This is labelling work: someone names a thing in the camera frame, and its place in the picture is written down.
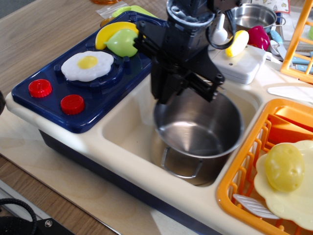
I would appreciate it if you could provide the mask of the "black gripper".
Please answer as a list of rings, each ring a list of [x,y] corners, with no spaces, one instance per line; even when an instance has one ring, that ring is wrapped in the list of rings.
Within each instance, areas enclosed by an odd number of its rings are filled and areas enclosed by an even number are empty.
[[[207,0],[169,0],[164,26],[136,22],[134,46],[152,60],[151,92],[160,104],[171,103],[187,88],[210,102],[224,83],[208,55],[213,6]]]

